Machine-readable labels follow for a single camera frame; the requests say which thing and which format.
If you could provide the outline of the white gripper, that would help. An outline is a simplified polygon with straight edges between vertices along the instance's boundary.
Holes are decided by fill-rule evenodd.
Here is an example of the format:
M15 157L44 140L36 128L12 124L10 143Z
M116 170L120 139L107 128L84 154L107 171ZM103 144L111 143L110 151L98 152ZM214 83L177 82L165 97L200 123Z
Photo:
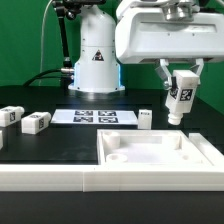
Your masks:
M155 71L164 89L175 89L176 79L168 70L167 59L196 59L197 77L203 71L203 59L224 61L224 15L196 13L193 21L167 21L159 8L129 8L116 26L115 48L123 64L159 59Z

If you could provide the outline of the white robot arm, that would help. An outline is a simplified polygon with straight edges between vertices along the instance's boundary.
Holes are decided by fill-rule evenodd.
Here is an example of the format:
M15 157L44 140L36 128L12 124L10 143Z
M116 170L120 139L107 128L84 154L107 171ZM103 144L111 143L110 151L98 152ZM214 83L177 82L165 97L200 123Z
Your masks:
M72 88L86 93L124 89L120 64L157 63L170 89L170 63L224 61L224 14L204 11L196 0L122 0L116 16L98 6L105 0L77 0L81 52Z

